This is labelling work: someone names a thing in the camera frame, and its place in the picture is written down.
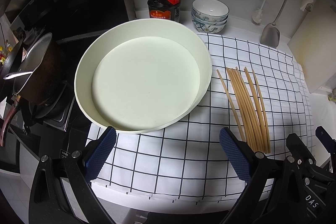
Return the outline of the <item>bottom floral ceramic bowl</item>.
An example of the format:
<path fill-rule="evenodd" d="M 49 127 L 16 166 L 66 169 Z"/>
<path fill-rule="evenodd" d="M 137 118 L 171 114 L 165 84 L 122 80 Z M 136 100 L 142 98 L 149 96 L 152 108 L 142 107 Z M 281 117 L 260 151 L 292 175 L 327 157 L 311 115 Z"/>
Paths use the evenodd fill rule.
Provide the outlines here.
<path fill-rule="evenodd" d="M 193 25 L 197 29 L 198 32 L 203 32 L 207 34 L 217 34 L 222 31 L 222 29 L 226 26 L 226 22 L 223 24 L 218 23 L 209 23 L 209 22 L 199 22 L 197 20 L 193 20 Z"/>

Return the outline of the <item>white cutting board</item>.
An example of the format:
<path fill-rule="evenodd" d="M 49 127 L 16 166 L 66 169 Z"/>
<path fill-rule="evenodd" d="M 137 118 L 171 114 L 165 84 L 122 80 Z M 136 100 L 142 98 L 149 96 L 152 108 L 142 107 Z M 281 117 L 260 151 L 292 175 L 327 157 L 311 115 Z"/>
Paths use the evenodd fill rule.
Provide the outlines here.
<path fill-rule="evenodd" d="M 316 0 L 288 46 L 310 93 L 335 89 L 335 1 Z"/>

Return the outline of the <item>metal spatula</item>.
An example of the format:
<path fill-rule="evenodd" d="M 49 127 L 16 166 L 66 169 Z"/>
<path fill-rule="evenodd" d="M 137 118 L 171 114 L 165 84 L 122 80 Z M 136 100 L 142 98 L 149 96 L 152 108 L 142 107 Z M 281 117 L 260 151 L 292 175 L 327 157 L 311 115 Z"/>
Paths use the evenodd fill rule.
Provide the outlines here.
<path fill-rule="evenodd" d="M 260 43 L 268 47 L 277 48 L 280 42 L 280 30 L 277 26 L 278 19 L 288 0 L 284 0 L 281 8 L 272 23 L 267 24 L 261 34 Z"/>

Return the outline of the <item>top floral ceramic bowl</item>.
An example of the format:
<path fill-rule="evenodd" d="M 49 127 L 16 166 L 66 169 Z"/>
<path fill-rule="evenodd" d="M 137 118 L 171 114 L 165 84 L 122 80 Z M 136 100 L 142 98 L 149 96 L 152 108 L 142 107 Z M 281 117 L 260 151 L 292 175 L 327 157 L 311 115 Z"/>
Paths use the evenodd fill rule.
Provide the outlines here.
<path fill-rule="evenodd" d="M 229 15 L 229 8 L 218 0 L 195 0 L 192 3 L 191 14 L 200 20 L 222 22 Z"/>

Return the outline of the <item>large white round tray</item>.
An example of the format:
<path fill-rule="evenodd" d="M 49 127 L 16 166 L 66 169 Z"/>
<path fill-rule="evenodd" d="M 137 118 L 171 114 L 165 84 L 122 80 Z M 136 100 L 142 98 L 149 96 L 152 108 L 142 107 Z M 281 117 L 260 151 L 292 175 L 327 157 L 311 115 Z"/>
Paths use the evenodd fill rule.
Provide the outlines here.
<path fill-rule="evenodd" d="M 209 87 L 205 42 L 184 25 L 138 19 L 99 36 L 75 73 L 77 104 L 94 124 L 121 133 L 163 129 L 187 116 Z"/>

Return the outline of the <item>middle floral ceramic bowl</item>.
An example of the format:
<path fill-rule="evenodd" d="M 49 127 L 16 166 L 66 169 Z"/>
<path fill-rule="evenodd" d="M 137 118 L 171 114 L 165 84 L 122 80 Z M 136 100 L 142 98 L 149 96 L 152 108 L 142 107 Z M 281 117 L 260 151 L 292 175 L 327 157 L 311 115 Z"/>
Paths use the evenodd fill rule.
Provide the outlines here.
<path fill-rule="evenodd" d="M 226 25 L 228 18 L 224 19 L 223 21 L 220 22 L 212 22 L 212 21 L 207 21 L 207 20 L 202 20 L 196 17 L 195 15 L 191 15 L 192 22 L 197 28 L 201 27 L 221 27 Z"/>

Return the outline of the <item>checkered white table cloth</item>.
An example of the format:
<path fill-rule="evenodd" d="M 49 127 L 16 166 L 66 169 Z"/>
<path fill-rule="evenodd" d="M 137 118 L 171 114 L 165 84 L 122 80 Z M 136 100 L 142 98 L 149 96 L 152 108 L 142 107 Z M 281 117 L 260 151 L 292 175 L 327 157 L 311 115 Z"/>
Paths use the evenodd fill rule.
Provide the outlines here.
<path fill-rule="evenodd" d="M 311 107 L 302 67 L 291 55 L 247 40 L 201 35 L 213 60 L 213 77 L 200 104 L 175 124 L 130 136 L 120 134 L 95 184 L 125 194 L 189 201 L 222 201 L 242 192 L 240 180 L 220 143 L 228 127 L 239 134 L 228 98 L 217 74 L 227 86 L 241 127 L 238 105 L 226 68 L 244 68 L 253 84 L 255 71 L 268 119 L 270 159 L 289 155 L 285 141 L 295 133 L 314 150 Z"/>

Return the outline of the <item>floral ceramic bowl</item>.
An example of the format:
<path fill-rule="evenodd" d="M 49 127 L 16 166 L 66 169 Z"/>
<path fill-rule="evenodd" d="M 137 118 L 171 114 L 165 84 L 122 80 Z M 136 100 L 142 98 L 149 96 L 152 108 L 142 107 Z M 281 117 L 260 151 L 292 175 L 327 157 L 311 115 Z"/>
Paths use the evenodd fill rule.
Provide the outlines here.
<path fill-rule="evenodd" d="M 212 22 L 212 21 L 207 21 L 207 20 L 202 20 L 196 17 L 195 15 L 191 15 L 192 22 L 197 28 L 201 27 L 221 27 L 226 25 L 228 18 L 224 19 L 223 21 L 220 22 Z"/>
<path fill-rule="evenodd" d="M 209 23 L 209 22 L 199 22 L 197 20 L 193 20 L 193 25 L 197 29 L 198 32 L 203 32 L 207 34 L 217 34 L 222 31 L 222 29 L 226 26 L 226 22 L 223 24 L 218 23 Z"/>
<path fill-rule="evenodd" d="M 191 14 L 200 20 L 222 22 L 229 15 L 229 8 L 218 0 L 195 0 L 192 3 Z"/>

